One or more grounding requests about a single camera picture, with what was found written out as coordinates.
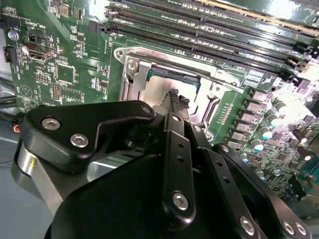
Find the ram slot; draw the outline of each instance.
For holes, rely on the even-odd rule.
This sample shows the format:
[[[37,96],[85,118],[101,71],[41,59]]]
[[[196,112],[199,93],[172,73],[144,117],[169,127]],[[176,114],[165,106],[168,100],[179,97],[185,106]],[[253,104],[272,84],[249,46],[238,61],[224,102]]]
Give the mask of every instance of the ram slot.
[[[285,26],[280,26],[275,23],[262,21],[257,18],[244,16],[237,12],[221,9],[218,7],[209,8],[207,5],[196,7],[196,4],[202,4],[201,2],[194,2],[193,8],[189,8],[188,5],[179,3],[181,1],[174,1],[175,5],[167,3],[167,0],[116,0],[116,2],[128,3],[135,2],[144,6],[150,6],[153,10],[164,10],[182,16],[196,18],[210,23],[222,24],[225,27],[237,29],[243,29],[244,31],[251,31],[255,35],[267,35],[269,37],[276,37],[278,41],[286,42],[283,38],[288,38],[291,41],[303,42],[310,44],[314,37],[300,34],[299,31]]]
[[[138,8],[131,7],[130,10],[138,10]],[[143,15],[140,13],[141,11],[137,13],[137,12],[121,9],[121,8],[114,8],[112,9],[112,11],[116,11],[119,16],[131,17],[133,19],[143,20],[147,23],[175,28],[183,32],[192,33],[194,34],[194,36],[201,36],[204,38],[217,40],[226,44],[238,46],[240,48],[245,48],[251,51],[258,50],[259,52],[262,52],[262,54],[269,55],[282,60],[287,60],[289,58],[288,55],[301,57],[301,55],[297,53],[296,51],[293,51],[292,47],[290,46],[279,45],[279,44],[273,45],[262,38],[254,38],[248,34],[244,34],[242,32],[236,32],[236,31],[215,26],[209,23],[203,25],[197,22],[196,20],[188,19],[185,17],[180,19],[180,17],[176,15],[173,15],[173,14],[167,15],[163,11],[159,12],[160,16],[162,16],[163,18]]]
[[[155,33],[151,31],[150,29],[149,30],[138,29],[136,27],[132,27],[129,25],[123,25],[120,23],[113,22],[107,26],[107,31],[109,33],[123,34],[123,35],[129,36],[135,39],[139,39],[139,40],[141,39],[147,40],[147,42],[153,42],[156,44],[160,44],[161,42],[168,43],[168,45],[170,45],[171,47],[172,46],[182,47],[185,50],[192,51],[194,54],[203,54],[208,56],[211,55],[214,57],[216,56],[223,60],[232,59],[232,61],[229,61],[229,62],[239,63],[242,66],[260,69],[270,74],[276,74],[277,76],[279,76],[283,71],[289,71],[288,69],[285,69],[285,68],[278,68],[278,67],[273,67],[260,62],[253,62],[250,59],[243,59],[236,55],[225,54],[223,52],[219,52],[219,51],[202,47],[202,46],[197,46],[192,43],[182,41],[180,39],[167,37],[166,35],[163,35],[160,32]]]

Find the dimm slot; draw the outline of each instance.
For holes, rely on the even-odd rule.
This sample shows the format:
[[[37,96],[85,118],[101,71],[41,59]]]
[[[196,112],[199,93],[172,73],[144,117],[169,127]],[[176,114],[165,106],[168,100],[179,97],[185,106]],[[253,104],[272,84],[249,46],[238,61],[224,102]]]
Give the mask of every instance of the dimm slot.
[[[170,4],[168,4],[166,2],[162,2],[162,1],[156,1],[156,0],[130,0],[130,1],[136,2],[136,3],[139,3],[139,4],[143,4],[145,6],[156,7],[156,9],[170,10],[170,11],[172,11],[174,13],[181,13],[181,14],[189,16],[189,17],[192,17],[192,16],[197,16],[199,18],[204,17],[205,20],[207,20],[208,18],[211,18],[211,17],[209,17],[207,15],[200,14],[199,12],[191,11],[189,9],[185,9],[185,8],[182,8],[182,7],[173,6],[173,5],[170,5]],[[202,4],[201,2],[197,2],[197,1],[193,2],[191,4],[194,5],[194,3]],[[241,14],[239,14],[237,12],[229,11],[229,10],[226,10],[226,9],[214,7],[213,10],[216,11],[216,12],[219,12],[219,13],[232,15],[232,16],[235,16],[237,18],[249,20],[249,21],[252,21],[254,23],[262,24],[262,25],[265,25],[265,26],[275,26],[278,29],[282,29],[284,31],[289,31],[289,32],[292,32],[292,33],[295,33],[295,34],[299,34],[300,33],[298,30],[295,30],[295,29],[292,29],[292,28],[287,28],[285,26],[279,26],[279,25],[274,24],[272,22],[262,21],[260,19],[254,18],[254,17],[244,16],[244,15],[241,15]]]
[[[159,9],[154,9],[154,8],[151,8],[151,7],[148,7],[148,6],[144,6],[144,5],[133,3],[133,2],[130,2],[130,1],[126,1],[126,0],[122,0],[122,3],[130,5],[130,6],[143,8],[147,12],[160,13],[160,14],[169,16],[171,18],[179,18],[179,19],[183,19],[183,20],[188,21],[188,22],[189,21],[193,21],[193,22],[196,21],[197,24],[200,24],[200,22],[201,22],[198,19],[187,18],[185,16],[181,16],[181,15],[178,15],[178,14],[173,14],[173,13],[170,13],[170,12],[167,12],[167,11],[163,11],[163,10],[159,10]],[[221,19],[218,19],[218,18],[215,18],[215,17],[208,17],[207,19],[205,19],[205,21],[207,22],[205,25],[207,25],[209,27],[214,27],[214,28],[219,29],[221,31],[229,32],[231,34],[236,34],[236,35],[239,35],[239,36],[242,36],[242,37],[252,38],[252,39],[255,39],[255,40],[269,41],[269,42],[271,42],[271,43],[273,43],[275,45],[276,45],[275,42],[278,42],[277,45],[276,45],[278,47],[285,48],[286,47],[285,44],[287,44],[287,45],[291,46],[289,49],[292,49],[292,46],[294,46],[297,43],[296,40],[293,40],[293,39],[290,39],[290,38],[277,36],[277,35],[272,34],[272,33],[268,33],[268,32],[265,32],[265,31],[258,30],[258,29],[253,29],[253,28],[246,27],[246,26],[243,26],[243,25],[239,25],[239,24],[236,24],[236,23],[233,23],[233,22],[221,20]]]
[[[148,42],[155,43],[155,44],[161,44],[163,42],[168,43],[167,46],[171,48],[172,46],[173,47],[176,46],[181,48],[182,50],[188,50],[198,55],[202,54],[203,56],[208,56],[208,57],[214,56],[214,59],[218,59],[224,62],[229,62],[229,64],[232,64],[232,65],[248,67],[255,70],[262,70],[265,73],[274,74],[278,77],[280,76],[282,71],[287,70],[287,69],[271,67],[264,64],[259,64],[256,62],[251,62],[249,59],[243,59],[237,56],[232,56],[231,57],[232,61],[229,61],[228,59],[230,58],[230,55],[209,50],[203,47],[194,46],[190,43],[186,43],[186,42],[168,38],[168,37],[163,37],[160,35],[156,35],[153,32],[142,31],[136,28],[126,26],[126,25],[112,23],[112,26],[109,26],[107,31],[110,33],[114,32],[114,33],[126,35],[128,37],[132,37],[139,40],[144,40],[144,41],[147,40]]]
[[[227,44],[233,45],[235,47],[239,46],[241,48],[249,49],[251,51],[255,51],[256,46],[258,47],[258,49],[261,48],[260,46],[252,43],[251,39],[249,39],[248,42],[242,43],[239,40],[233,40],[233,39],[227,38],[226,35],[218,36],[218,35],[212,34],[210,32],[206,32],[206,31],[201,30],[201,29],[192,28],[192,27],[181,25],[178,23],[172,23],[172,22],[167,21],[165,19],[159,19],[159,18],[147,16],[147,15],[141,15],[139,13],[130,12],[130,11],[127,11],[127,10],[124,10],[121,8],[115,8],[114,11],[118,12],[118,16],[122,16],[122,15],[129,16],[129,17],[132,17],[134,19],[141,19],[141,20],[148,21],[148,23],[157,24],[160,26],[171,27],[173,30],[179,29],[179,30],[182,30],[182,31],[187,32],[187,33],[195,34],[195,36],[202,36],[204,38],[217,40],[217,41],[220,41],[220,43],[227,43]],[[272,56],[272,57],[275,57],[278,59],[282,59],[282,60],[287,60],[289,57],[287,54],[289,54],[291,51],[293,51],[292,47],[289,47],[289,49],[282,49],[281,48],[280,50],[283,53],[280,51],[269,50],[268,48],[262,48],[262,49],[264,51],[263,54],[266,54],[266,55],[269,55],[269,56]]]
[[[138,24],[148,24],[149,22],[145,22],[143,20],[136,20],[136,19],[132,19],[132,17],[126,17],[126,16],[117,16],[118,19],[120,20],[124,20],[126,22],[131,22],[131,23],[138,23]],[[161,30],[167,30],[167,31],[171,31],[172,34],[178,34],[178,35],[182,35],[184,37],[188,37],[188,38],[196,38],[198,41],[200,42],[206,42],[209,43],[211,45],[214,45],[214,48],[216,49],[221,49],[221,51],[225,52],[229,54],[231,57],[233,56],[241,56],[245,59],[250,59],[253,60],[255,62],[262,62],[263,64],[268,64],[268,65],[272,65],[275,67],[280,67],[282,68],[283,66],[285,66],[285,61],[284,60],[278,60],[276,58],[271,58],[271,57],[267,57],[264,56],[262,54],[253,52],[253,51],[248,51],[248,50],[244,50],[242,48],[238,48],[238,47],[234,47],[234,46],[229,46],[220,42],[216,42],[216,41],[212,41],[212,40],[208,40],[205,38],[201,38],[198,36],[194,36],[194,35],[189,35],[186,33],[182,33],[182,32],[177,32],[175,29],[170,29],[170,28],[164,28],[161,27]]]

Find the capacitor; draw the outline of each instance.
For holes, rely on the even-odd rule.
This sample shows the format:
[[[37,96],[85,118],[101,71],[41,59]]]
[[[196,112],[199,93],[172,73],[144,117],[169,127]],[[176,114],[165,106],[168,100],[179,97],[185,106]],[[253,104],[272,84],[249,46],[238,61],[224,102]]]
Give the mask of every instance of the capacitor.
[[[308,154],[307,150],[304,147],[298,147],[297,152],[304,159],[304,161],[309,161],[311,156]]]
[[[278,101],[277,103],[275,103],[274,107],[278,111],[278,113],[281,115],[285,115],[287,113],[288,107],[282,101]]]
[[[261,141],[257,138],[251,141],[251,145],[254,147],[254,150],[256,152],[260,152],[264,149],[264,146],[261,144]]]
[[[240,159],[244,162],[244,163],[249,163],[249,160],[247,158],[247,154],[246,153],[241,153],[239,155]]]
[[[9,39],[11,39],[12,41],[18,41],[19,40],[19,33],[17,33],[14,30],[10,30],[8,32],[8,37]]]
[[[267,116],[267,120],[272,127],[277,127],[280,125],[281,120],[275,114],[270,114]]]
[[[297,140],[300,143],[306,143],[307,142],[307,138],[305,137],[305,135],[303,133],[301,133],[301,131],[299,129],[295,129],[293,131],[293,135],[297,138]]]
[[[266,178],[263,171],[258,171],[256,172],[256,174],[263,182],[266,182]]]
[[[263,126],[259,129],[259,132],[263,136],[263,139],[267,140],[273,137],[273,133],[270,132],[269,128],[266,126]]]

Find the electrolytic capacitor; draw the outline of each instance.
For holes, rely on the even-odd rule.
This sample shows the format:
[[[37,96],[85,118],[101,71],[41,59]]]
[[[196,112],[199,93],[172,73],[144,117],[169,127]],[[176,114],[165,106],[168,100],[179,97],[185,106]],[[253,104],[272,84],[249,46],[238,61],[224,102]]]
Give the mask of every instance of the electrolytic capacitor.
[[[287,113],[288,107],[282,101],[278,101],[277,103],[275,103],[274,107],[278,111],[278,113],[281,115],[285,115]]]
[[[304,159],[304,161],[309,161],[311,156],[308,154],[307,150],[304,147],[298,147],[297,152]]]
[[[305,137],[305,135],[303,133],[301,133],[301,131],[299,129],[295,129],[293,131],[293,135],[297,138],[297,140],[300,143],[306,143],[307,142],[307,138]]]
[[[249,163],[249,160],[247,158],[247,154],[246,153],[241,153],[239,155],[240,159],[244,162],[244,163]]]
[[[258,171],[256,172],[256,174],[263,182],[266,182],[266,178],[263,171]]]
[[[277,127],[280,125],[280,119],[275,114],[270,114],[267,116],[267,120],[272,127]]]
[[[261,144],[261,141],[257,138],[251,141],[251,145],[254,147],[254,150],[256,152],[260,152],[264,149],[264,146]]]
[[[268,127],[263,126],[259,129],[259,132],[261,133],[261,135],[263,136],[263,139],[270,139],[271,137],[273,137],[273,133],[270,132],[270,130],[268,129]]]

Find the chip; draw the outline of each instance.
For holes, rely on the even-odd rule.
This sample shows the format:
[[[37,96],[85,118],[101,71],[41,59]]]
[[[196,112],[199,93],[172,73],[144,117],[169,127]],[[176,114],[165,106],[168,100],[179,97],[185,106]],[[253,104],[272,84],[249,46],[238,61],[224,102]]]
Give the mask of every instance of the chip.
[[[81,19],[82,19],[81,9],[79,9],[79,8],[73,9],[73,15],[74,15],[74,18],[75,18],[75,19],[81,20]]]
[[[246,104],[246,109],[256,113],[260,109],[260,104],[258,102],[256,102],[256,101],[248,100],[247,104]]]
[[[78,41],[84,41],[84,34],[78,33]]]
[[[264,101],[267,98],[267,94],[258,90],[254,90],[251,98],[256,101]]]
[[[255,116],[249,113],[243,113],[240,117],[240,119],[245,122],[251,122],[254,120],[254,118]]]
[[[285,155],[285,154],[283,154],[283,153],[280,153],[277,158],[280,159],[280,160],[283,160],[283,159],[285,159],[286,157],[287,157],[287,155]]]
[[[63,17],[70,17],[71,16],[71,7],[68,5],[60,5],[59,6],[59,13]]]
[[[242,133],[233,132],[230,137],[234,140],[242,141],[245,135],[243,135]]]
[[[274,133],[272,140],[279,140],[283,135],[281,133]]]
[[[254,162],[257,157],[255,155],[249,155],[247,158],[250,162]]]
[[[238,123],[236,124],[235,129],[238,131],[249,132],[250,127],[248,124]]]

